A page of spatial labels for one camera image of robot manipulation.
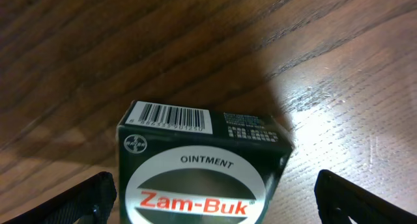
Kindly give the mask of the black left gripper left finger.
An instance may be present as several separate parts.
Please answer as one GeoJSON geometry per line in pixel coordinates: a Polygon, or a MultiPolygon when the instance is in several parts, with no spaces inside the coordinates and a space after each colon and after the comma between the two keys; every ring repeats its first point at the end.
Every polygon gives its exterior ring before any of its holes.
{"type": "Polygon", "coordinates": [[[107,223],[116,198],[113,175],[102,171],[5,223],[107,223]]]}

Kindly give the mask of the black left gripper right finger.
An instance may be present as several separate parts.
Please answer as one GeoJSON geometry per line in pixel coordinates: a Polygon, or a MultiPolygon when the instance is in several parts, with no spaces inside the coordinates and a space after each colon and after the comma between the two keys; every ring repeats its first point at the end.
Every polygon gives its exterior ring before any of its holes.
{"type": "Polygon", "coordinates": [[[321,223],[416,223],[416,215],[323,169],[315,183],[315,198],[321,223]]]}

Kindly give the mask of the green Zam-Buk box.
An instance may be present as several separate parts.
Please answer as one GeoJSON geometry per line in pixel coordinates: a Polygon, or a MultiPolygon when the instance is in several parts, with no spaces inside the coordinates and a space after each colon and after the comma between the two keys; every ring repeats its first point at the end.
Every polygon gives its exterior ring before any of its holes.
{"type": "Polygon", "coordinates": [[[294,149],[272,117],[142,101],[116,136],[121,223],[261,223],[294,149]]]}

